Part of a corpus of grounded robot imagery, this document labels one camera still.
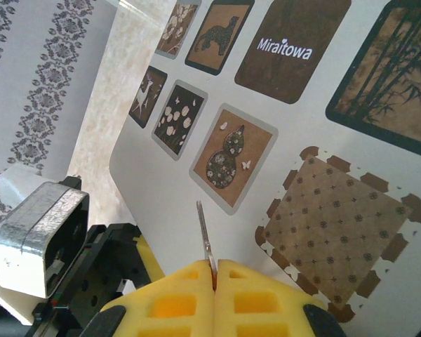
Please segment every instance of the yellow sponge block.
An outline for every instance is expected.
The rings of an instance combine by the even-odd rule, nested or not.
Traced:
[[[126,308],[114,337],[211,337],[214,291],[208,261],[198,261],[106,304]]]
[[[234,261],[218,261],[214,336],[314,337],[306,304],[324,308],[303,291]]]

